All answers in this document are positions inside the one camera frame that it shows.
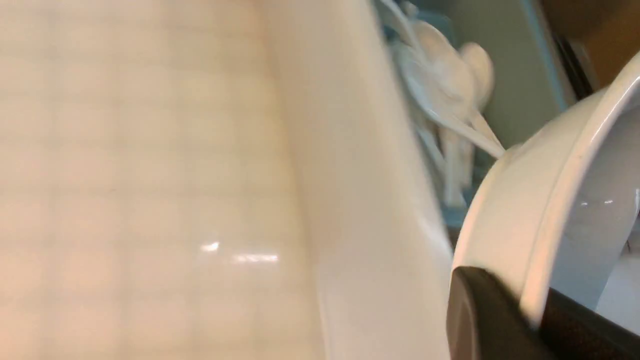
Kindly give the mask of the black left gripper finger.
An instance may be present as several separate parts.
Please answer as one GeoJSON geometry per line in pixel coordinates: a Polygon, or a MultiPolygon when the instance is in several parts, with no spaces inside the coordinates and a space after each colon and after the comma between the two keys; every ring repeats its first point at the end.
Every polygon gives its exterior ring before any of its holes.
{"type": "Polygon", "coordinates": [[[550,289],[539,328],[494,274],[460,266],[451,275],[446,337],[453,360],[637,360],[640,338],[550,289]]]}

